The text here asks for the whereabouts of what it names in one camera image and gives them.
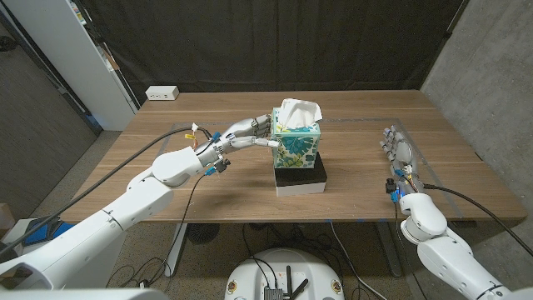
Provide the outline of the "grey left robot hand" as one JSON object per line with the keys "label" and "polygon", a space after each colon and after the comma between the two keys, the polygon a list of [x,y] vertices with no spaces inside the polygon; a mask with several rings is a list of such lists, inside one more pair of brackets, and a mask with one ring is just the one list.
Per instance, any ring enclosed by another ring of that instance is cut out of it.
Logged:
{"label": "grey left robot hand", "polygon": [[196,155],[205,167],[222,159],[223,154],[250,146],[278,148],[280,143],[269,138],[270,131],[270,114],[247,118],[233,123],[223,133],[215,133],[209,142],[203,143],[196,150]]}

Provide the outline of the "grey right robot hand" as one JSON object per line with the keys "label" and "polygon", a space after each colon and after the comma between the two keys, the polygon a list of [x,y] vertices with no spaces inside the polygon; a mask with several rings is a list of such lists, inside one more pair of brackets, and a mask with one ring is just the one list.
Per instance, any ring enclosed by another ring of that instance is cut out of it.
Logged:
{"label": "grey right robot hand", "polygon": [[385,128],[380,142],[391,164],[391,174],[396,179],[401,195],[422,193],[423,183],[418,174],[416,154],[406,136],[394,126]]}

